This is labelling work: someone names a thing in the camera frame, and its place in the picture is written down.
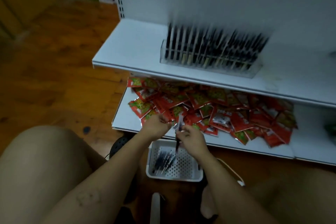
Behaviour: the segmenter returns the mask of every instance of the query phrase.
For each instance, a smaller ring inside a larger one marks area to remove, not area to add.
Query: person's left hand
[[[162,114],[157,114],[145,122],[139,134],[152,142],[162,138],[170,128],[171,124],[168,123],[168,119]]]

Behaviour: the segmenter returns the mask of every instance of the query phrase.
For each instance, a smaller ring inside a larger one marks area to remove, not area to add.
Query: hand
[[[162,114],[151,116],[143,125],[139,134],[144,138],[148,138],[149,141],[155,141],[162,138],[168,130],[170,130],[171,124],[168,123],[168,119]]]
[[[203,156],[210,154],[204,136],[198,129],[185,125],[182,130],[182,132],[177,131],[176,136],[183,142],[191,156],[200,161]]]

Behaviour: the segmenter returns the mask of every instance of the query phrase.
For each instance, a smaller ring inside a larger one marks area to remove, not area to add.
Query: person's left arm
[[[147,120],[108,162],[62,198],[42,223],[113,223],[144,150],[171,127],[162,120],[165,118],[160,114]]]

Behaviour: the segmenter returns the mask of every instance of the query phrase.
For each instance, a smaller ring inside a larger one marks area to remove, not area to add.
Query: white cable
[[[240,181],[238,181],[238,183],[241,185],[241,186],[245,186],[245,182],[244,180],[228,165],[225,163],[224,160],[220,159],[220,158],[217,158],[220,162],[222,162],[224,165],[226,165],[235,175],[238,176],[238,178],[240,179]]]

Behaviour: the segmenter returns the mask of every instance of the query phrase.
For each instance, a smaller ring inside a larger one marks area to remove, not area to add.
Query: plastic basket
[[[175,152],[176,141],[160,139],[149,146],[146,174],[150,178],[186,182],[199,182],[203,179],[203,169],[197,161],[182,147],[179,148],[176,159],[166,172],[155,172],[154,166],[159,152]]]

